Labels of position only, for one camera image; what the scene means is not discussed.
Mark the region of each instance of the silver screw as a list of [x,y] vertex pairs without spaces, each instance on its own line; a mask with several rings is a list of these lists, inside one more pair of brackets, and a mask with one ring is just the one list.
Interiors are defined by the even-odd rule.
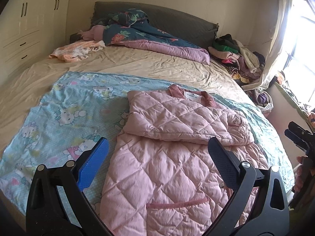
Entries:
[[278,168],[277,166],[272,166],[272,167],[271,167],[271,170],[272,170],[273,172],[278,172],[279,168]]
[[43,164],[41,164],[37,167],[37,170],[42,171],[44,168],[45,168],[45,166]]
[[242,166],[243,166],[244,168],[249,168],[249,167],[250,167],[250,164],[249,164],[247,161],[243,161],[243,162],[242,162]]
[[67,167],[71,168],[74,166],[74,160],[70,160],[66,163]]

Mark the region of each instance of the white wardrobe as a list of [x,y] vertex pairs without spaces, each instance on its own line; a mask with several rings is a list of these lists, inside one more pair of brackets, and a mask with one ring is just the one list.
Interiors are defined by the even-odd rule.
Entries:
[[0,15],[0,85],[66,44],[69,0],[9,0]]

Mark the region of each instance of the headboard cover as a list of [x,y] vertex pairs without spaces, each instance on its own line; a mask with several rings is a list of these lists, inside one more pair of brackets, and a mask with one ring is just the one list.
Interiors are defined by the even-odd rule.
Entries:
[[150,25],[169,34],[191,42],[207,50],[216,37],[219,25],[210,23],[193,15],[144,3],[131,2],[96,2],[91,26],[109,13],[131,8],[143,10],[150,20]]

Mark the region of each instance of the window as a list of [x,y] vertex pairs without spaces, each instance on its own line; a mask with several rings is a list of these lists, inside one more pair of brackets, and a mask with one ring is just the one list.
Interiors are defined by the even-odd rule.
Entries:
[[279,62],[301,103],[315,106],[315,15],[305,0],[293,0]]

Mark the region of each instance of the drawer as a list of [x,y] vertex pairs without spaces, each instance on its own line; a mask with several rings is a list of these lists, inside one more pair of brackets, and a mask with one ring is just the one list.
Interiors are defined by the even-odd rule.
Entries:
[[17,70],[19,67],[21,67],[23,65],[27,66],[30,65],[30,63],[33,63],[33,60],[40,55],[40,50],[41,50],[41,43],[38,42],[26,49],[24,49],[23,51],[21,51],[20,53],[17,53],[15,56],[7,59],[7,60],[3,60],[3,67],[4,67],[4,71],[6,75],[11,74],[13,71]]
[[40,33],[41,31],[36,31],[4,46],[1,49],[3,60],[6,61],[26,48],[38,43],[40,41]]

